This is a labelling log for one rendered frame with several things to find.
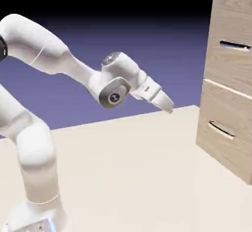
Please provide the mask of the large light wood drawer front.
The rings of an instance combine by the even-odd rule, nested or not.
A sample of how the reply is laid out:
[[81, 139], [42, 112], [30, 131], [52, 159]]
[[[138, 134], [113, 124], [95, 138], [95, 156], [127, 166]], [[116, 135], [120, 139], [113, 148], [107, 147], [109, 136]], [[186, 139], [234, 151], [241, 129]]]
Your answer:
[[[220, 41], [250, 45], [250, 51]], [[213, 0], [204, 78], [252, 95], [252, 0]]]

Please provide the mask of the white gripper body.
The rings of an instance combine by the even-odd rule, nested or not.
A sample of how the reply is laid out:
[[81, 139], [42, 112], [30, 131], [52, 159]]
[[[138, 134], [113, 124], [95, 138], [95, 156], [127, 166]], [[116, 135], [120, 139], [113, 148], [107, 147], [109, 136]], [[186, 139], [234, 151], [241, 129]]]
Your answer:
[[151, 101], [153, 105], [162, 111], [173, 111], [174, 103], [169, 96], [161, 89]]

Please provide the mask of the light wood cabinet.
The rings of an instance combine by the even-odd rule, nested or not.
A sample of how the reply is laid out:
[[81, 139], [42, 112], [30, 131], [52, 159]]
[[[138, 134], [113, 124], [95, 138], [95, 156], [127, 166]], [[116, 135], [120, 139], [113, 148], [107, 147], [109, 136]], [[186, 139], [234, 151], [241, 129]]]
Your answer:
[[252, 185], [252, 0], [213, 0], [196, 144]]

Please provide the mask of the small light wood drawer front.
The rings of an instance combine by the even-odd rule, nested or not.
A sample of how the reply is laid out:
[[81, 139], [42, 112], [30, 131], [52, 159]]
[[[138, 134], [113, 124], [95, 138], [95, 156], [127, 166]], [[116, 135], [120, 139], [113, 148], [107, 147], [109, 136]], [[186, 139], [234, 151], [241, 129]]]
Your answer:
[[[236, 137], [231, 140], [215, 132], [210, 120], [232, 129]], [[252, 185], [252, 99], [204, 80], [196, 144]]]

